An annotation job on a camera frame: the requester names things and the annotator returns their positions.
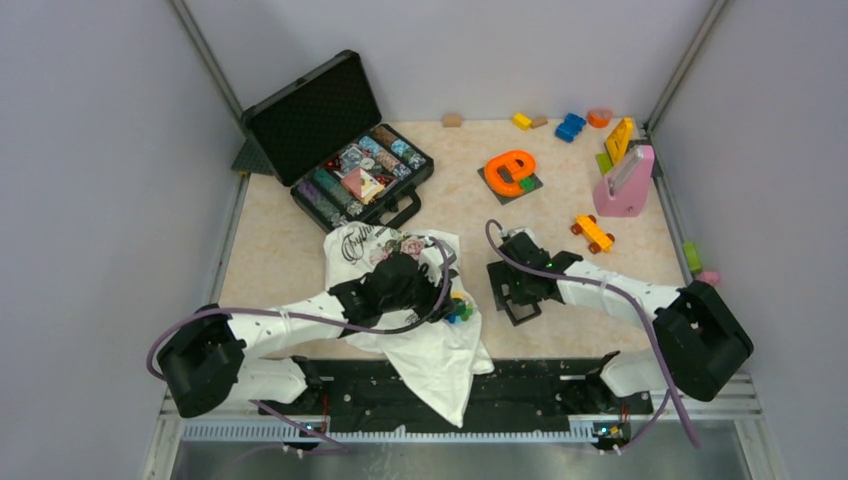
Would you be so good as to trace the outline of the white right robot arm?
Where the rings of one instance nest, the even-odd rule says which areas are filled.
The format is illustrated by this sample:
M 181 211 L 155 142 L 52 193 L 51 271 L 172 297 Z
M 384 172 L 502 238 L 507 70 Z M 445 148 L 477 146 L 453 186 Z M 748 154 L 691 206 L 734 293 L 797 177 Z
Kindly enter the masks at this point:
M 754 351 L 750 337 L 713 285 L 666 286 L 607 271 L 579 254 L 550 254 L 525 228 L 490 236 L 499 261 L 488 266 L 498 309 L 543 301 L 598 310 L 645 330 L 649 348 L 611 353 L 586 385 L 589 404 L 612 412 L 627 396 L 674 387 L 709 402 Z

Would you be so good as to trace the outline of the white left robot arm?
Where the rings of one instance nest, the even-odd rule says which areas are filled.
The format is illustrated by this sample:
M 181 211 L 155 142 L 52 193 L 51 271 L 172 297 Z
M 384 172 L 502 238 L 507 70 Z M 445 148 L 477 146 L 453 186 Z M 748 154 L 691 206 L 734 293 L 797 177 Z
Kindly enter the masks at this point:
M 147 356 L 178 414 L 195 418 L 228 400 L 271 400 L 297 413 L 319 404 L 320 386 L 286 367 L 252 362 L 302 343 L 353 334 L 393 336 L 447 318 L 455 256 L 441 244 L 418 257 L 394 252 L 374 269 L 308 298 L 272 309 L 201 307 L 163 333 Z

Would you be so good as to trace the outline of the colourful beaded brooch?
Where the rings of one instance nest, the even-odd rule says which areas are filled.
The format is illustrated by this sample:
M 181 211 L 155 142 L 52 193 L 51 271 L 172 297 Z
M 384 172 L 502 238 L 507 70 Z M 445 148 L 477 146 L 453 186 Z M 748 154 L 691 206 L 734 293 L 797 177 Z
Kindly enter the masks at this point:
M 452 293 L 451 302 L 453 309 L 445 317 L 445 320 L 450 324 L 464 323 L 475 313 L 473 300 L 464 293 Z

